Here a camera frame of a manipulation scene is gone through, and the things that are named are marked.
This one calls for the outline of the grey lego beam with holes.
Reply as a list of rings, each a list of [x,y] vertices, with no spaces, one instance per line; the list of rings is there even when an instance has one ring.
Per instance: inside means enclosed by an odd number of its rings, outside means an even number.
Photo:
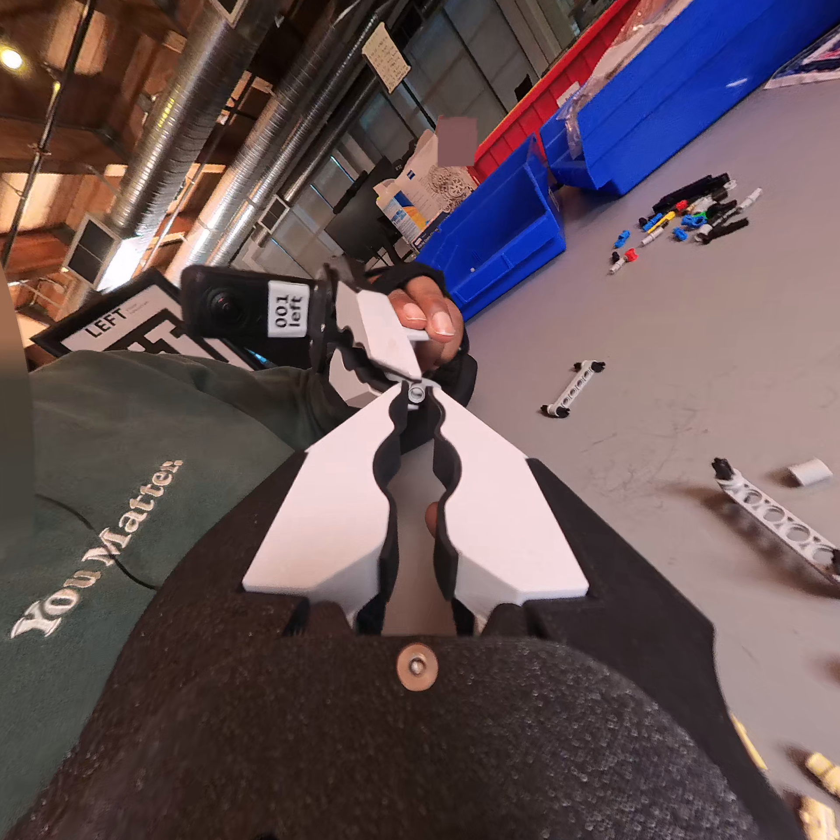
[[[546,417],[567,418],[571,413],[574,400],[585,388],[588,381],[594,375],[604,372],[605,368],[606,362],[603,360],[583,360],[574,363],[572,368],[574,375],[570,382],[552,403],[541,406],[541,414]]]
[[[710,464],[731,502],[838,590],[838,546],[746,479],[726,458],[714,458]]]

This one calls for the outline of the grey ventilation unit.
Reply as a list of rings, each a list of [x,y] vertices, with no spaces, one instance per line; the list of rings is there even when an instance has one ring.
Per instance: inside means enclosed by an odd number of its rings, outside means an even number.
[[[85,212],[59,270],[99,290],[129,241],[112,230],[101,216]]]

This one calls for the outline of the pile of loose lego pieces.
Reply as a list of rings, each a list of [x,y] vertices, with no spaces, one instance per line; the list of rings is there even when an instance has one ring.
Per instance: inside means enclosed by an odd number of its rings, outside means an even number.
[[[703,176],[666,194],[652,206],[649,215],[637,220],[636,231],[624,229],[616,237],[606,274],[613,277],[660,240],[707,246],[747,228],[749,211],[764,191],[758,187],[738,197],[737,187],[737,181],[723,172]]]

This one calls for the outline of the black framed sign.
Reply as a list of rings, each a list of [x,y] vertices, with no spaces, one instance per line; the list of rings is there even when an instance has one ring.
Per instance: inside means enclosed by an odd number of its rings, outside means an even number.
[[[146,270],[37,333],[32,341],[56,358],[77,351],[134,351],[221,361],[247,371],[268,366],[261,357],[229,341],[189,334],[180,291],[157,269]]]

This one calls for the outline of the person's left hand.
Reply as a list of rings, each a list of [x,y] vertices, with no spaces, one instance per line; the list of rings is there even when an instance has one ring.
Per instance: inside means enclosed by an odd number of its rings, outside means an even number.
[[[469,354],[465,322],[448,294],[444,274],[413,261],[365,275],[374,289],[387,295],[404,328],[426,333],[427,340],[414,345],[423,377],[467,406],[476,385],[477,362]]]

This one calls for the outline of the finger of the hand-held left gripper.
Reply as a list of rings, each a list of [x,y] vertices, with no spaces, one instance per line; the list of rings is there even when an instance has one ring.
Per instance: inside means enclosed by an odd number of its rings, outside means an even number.
[[[338,289],[337,326],[349,332],[353,347],[362,349],[374,366],[412,382],[423,378],[414,347],[386,294]]]
[[[328,378],[350,408],[364,408],[385,392],[384,374],[375,369],[361,349],[333,349]]]

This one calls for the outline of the silver ventilation duct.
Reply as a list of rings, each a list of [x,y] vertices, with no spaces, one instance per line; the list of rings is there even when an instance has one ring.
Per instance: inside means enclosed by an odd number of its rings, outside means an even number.
[[[241,56],[245,46],[206,2],[169,86],[144,123],[108,215],[121,238],[147,238],[159,227],[248,61]]]
[[[227,167],[169,266],[227,264],[243,244],[297,155],[289,136],[320,120],[393,2],[329,2]]]

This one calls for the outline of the hanging paper sign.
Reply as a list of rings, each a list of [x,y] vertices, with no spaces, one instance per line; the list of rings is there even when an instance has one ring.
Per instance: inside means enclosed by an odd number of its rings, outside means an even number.
[[[380,78],[389,95],[393,94],[411,72],[410,65],[396,46],[385,22],[380,22],[365,40],[362,55]]]

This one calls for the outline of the white cardboard box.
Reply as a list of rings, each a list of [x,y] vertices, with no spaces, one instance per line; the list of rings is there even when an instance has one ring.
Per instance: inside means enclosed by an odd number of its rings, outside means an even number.
[[[374,186],[375,203],[418,254],[477,186],[468,167],[438,164],[438,134],[427,130],[398,175]]]

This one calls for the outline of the black chair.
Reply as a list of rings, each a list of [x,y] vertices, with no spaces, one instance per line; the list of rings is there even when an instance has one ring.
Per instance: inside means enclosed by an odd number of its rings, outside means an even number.
[[[364,264],[379,258],[383,250],[392,262],[400,260],[395,249],[400,235],[375,203],[375,185],[393,174],[388,160],[380,163],[386,166],[377,165],[353,182],[325,227],[327,236],[346,256]]]

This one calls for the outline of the large clear plastic bag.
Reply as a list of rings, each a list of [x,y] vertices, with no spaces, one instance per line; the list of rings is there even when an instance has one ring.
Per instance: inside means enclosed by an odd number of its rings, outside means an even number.
[[[679,16],[691,1],[640,1],[630,14],[605,54],[600,58],[590,79],[561,109],[570,156],[583,157],[581,111],[604,86],[639,55],[658,34]]]

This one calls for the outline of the red plastic bin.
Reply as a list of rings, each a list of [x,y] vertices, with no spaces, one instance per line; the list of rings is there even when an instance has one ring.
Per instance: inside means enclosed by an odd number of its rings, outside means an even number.
[[[540,132],[559,108],[564,93],[575,83],[585,84],[636,6],[637,1],[609,6],[488,135],[470,167],[477,183],[485,181],[530,135]]]

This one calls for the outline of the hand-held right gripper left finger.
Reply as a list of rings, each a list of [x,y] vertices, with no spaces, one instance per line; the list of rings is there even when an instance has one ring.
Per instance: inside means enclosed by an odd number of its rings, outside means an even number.
[[[399,552],[389,484],[401,461],[405,387],[395,385],[306,450],[242,585],[338,604],[381,628]]]

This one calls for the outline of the small blue plastic bin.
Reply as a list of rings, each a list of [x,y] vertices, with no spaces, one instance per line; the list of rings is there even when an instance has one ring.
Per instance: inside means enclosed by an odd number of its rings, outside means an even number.
[[[531,134],[428,237],[417,260],[443,272],[464,320],[565,251],[557,189]]]

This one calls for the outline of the large blue plastic bin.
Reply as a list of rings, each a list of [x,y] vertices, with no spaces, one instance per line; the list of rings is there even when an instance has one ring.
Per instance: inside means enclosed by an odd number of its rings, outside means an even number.
[[[580,160],[561,109],[543,125],[551,172],[565,186],[630,192],[838,18],[836,1],[691,2],[584,106]]]

